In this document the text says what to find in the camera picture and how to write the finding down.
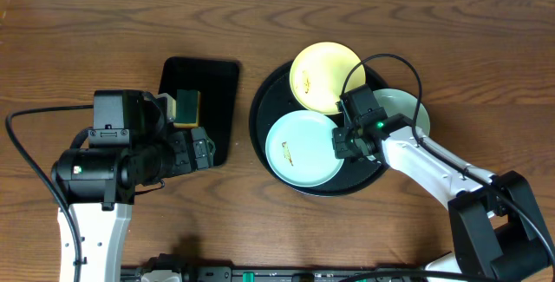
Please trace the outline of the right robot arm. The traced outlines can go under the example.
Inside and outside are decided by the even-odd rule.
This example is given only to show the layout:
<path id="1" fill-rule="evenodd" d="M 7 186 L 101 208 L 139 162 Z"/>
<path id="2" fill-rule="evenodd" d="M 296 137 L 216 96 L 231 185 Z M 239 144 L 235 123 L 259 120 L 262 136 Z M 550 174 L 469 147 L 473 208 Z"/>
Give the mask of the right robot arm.
<path id="1" fill-rule="evenodd" d="M 420 270 L 426 281 L 521 281 L 554 265 L 554 244 L 528 181 L 464 162 L 402 116 L 335 128 L 338 158 L 374 156 L 406 174 L 448 211 L 454 252 Z"/>

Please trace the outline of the pale green plate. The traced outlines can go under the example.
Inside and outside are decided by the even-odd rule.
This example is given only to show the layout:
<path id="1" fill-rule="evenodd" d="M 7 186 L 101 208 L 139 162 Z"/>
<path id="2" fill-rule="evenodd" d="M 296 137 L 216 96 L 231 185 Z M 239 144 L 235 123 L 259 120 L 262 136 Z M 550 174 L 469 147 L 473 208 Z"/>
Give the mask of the pale green plate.
<path id="1" fill-rule="evenodd" d="M 399 89 L 378 89 L 374 91 L 374 97 L 388 116 L 403 114 L 409 118 L 414 117 L 417 98 L 410 93 Z M 416 126 L 423 131 L 424 135 L 430 135 L 431 122 L 422 103 L 416 119 Z"/>

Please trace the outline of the green yellow sponge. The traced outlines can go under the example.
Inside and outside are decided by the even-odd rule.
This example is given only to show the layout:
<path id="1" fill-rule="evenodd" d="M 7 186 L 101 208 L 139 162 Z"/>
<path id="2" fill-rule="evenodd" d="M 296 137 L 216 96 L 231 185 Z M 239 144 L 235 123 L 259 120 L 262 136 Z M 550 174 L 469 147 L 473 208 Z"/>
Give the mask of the green yellow sponge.
<path id="1" fill-rule="evenodd" d="M 198 90 L 177 90 L 176 114 L 173 125 L 176 128 L 196 128 L 199 125 L 200 92 Z"/>

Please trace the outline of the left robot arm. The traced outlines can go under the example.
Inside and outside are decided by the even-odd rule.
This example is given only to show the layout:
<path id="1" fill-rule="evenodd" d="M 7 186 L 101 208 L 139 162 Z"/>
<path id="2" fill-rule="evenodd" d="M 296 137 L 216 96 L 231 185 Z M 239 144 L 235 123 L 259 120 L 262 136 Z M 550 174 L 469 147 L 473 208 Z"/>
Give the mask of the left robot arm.
<path id="1" fill-rule="evenodd" d="M 62 281 L 117 281 L 135 188 L 212 167 L 216 146 L 203 128 L 157 139 L 120 141 L 112 130 L 90 132 L 88 148 L 71 147 L 51 176 L 69 204 L 58 216 Z"/>

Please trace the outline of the light blue plate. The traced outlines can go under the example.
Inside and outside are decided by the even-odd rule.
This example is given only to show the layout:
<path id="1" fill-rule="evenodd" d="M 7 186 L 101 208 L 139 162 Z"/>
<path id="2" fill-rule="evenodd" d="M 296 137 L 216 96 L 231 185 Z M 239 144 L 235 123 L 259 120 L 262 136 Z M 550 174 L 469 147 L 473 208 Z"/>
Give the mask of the light blue plate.
<path id="1" fill-rule="evenodd" d="M 295 187 L 317 187 L 331 180 L 343 165 L 333 148 L 334 128 L 336 124 L 328 116 L 309 110 L 279 118 L 265 141 L 272 171 Z"/>

